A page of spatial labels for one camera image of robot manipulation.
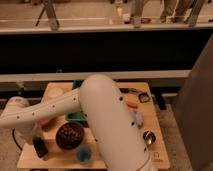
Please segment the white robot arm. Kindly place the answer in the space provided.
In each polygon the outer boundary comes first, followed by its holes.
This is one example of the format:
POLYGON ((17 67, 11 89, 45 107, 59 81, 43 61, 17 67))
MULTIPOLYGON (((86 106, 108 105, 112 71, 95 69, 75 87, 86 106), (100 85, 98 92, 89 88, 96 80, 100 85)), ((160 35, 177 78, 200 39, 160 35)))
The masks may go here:
POLYGON ((14 97, 0 114, 0 127, 30 132, 38 120, 78 111, 86 115, 107 171, 158 171, 121 91, 106 75, 91 75, 79 88, 36 105, 14 97))

